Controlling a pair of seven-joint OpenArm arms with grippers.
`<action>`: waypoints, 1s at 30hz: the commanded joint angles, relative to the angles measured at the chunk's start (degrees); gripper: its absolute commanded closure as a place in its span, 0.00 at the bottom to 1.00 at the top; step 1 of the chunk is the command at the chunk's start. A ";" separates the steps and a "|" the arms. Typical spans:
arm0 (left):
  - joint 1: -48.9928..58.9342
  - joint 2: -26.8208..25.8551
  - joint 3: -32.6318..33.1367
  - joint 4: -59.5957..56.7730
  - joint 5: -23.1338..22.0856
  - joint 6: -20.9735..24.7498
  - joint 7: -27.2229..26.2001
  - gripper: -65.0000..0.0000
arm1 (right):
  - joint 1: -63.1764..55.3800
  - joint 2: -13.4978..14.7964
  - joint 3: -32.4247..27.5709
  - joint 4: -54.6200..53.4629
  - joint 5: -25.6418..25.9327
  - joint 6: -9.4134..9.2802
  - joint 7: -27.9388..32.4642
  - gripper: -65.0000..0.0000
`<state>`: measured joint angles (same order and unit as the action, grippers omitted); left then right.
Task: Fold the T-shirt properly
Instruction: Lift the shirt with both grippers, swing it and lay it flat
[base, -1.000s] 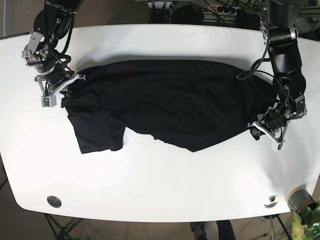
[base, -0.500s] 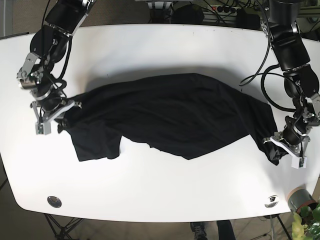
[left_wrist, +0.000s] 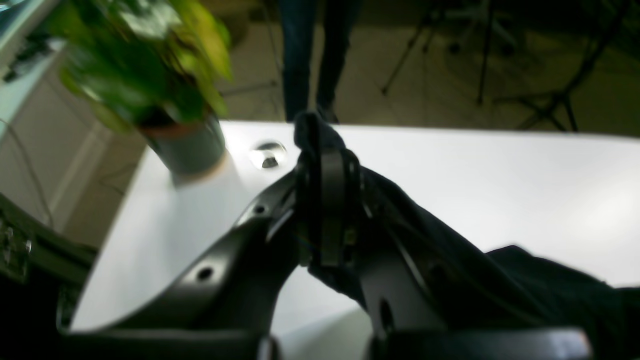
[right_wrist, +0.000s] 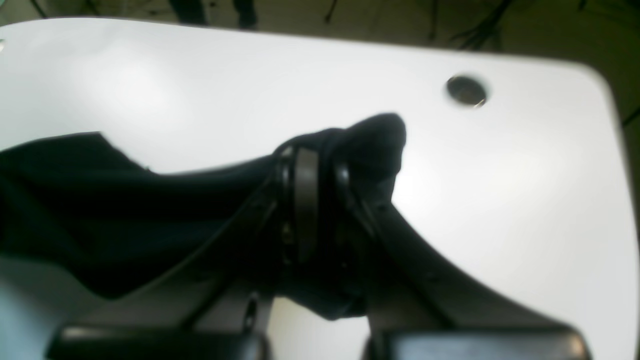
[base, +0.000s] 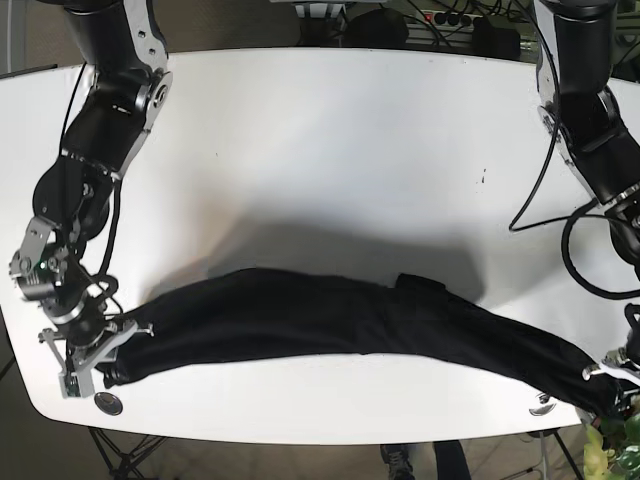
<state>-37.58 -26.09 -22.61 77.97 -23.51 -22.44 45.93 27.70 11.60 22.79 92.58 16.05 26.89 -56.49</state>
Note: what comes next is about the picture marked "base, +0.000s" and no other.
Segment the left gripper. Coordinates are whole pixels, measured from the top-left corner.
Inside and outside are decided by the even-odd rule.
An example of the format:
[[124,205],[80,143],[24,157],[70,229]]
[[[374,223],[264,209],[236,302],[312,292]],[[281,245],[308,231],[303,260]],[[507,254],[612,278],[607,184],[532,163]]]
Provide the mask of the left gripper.
[[624,316],[630,326],[626,344],[609,351],[596,364],[582,371],[585,381],[597,376],[608,376],[615,380],[618,388],[614,405],[619,411],[628,410],[633,399],[639,395],[639,306],[626,305]]

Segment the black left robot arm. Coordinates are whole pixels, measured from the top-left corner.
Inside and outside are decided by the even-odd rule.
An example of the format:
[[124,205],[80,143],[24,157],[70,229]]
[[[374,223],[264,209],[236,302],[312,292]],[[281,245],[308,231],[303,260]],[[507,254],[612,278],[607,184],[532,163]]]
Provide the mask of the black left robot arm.
[[587,280],[571,254],[579,220],[600,209],[615,253],[639,266],[639,144],[621,118],[608,86],[613,67],[615,1],[535,1],[529,20],[536,31],[541,115],[551,123],[552,150],[590,194],[588,203],[564,220],[561,259],[569,276],[601,299],[622,301],[630,332],[627,343],[595,362],[578,347],[522,326],[499,372],[598,416],[628,408],[639,391],[637,290],[611,291]]

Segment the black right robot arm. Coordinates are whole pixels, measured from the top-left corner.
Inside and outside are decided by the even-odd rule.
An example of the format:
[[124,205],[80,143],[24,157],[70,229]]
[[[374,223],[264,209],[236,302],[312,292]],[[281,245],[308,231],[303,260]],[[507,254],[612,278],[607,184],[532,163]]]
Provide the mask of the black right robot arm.
[[50,321],[38,339],[57,359],[62,395],[88,398],[93,370],[114,362],[139,327],[116,300],[111,253],[95,273],[81,259],[90,240],[115,236],[123,178],[173,75],[151,2],[65,1],[62,9],[93,79],[81,109],[65,115],[56,160],[35,187],[33,215],[9,273]]

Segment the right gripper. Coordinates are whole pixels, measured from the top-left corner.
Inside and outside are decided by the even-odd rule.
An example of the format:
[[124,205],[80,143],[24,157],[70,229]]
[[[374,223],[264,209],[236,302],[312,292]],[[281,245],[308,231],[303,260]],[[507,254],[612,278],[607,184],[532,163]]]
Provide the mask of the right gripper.
[[23,298],[37,303],[54,325],[39,333],[38,341],[49,346],[60,365],[58,378],[65,398],[93,396],[93,369],[115,362],[119,347],[134,335],[154,334],[150,323],[106,312],[117,280],[110,275],[90,276],[43,220],[29,222],[9,273]]

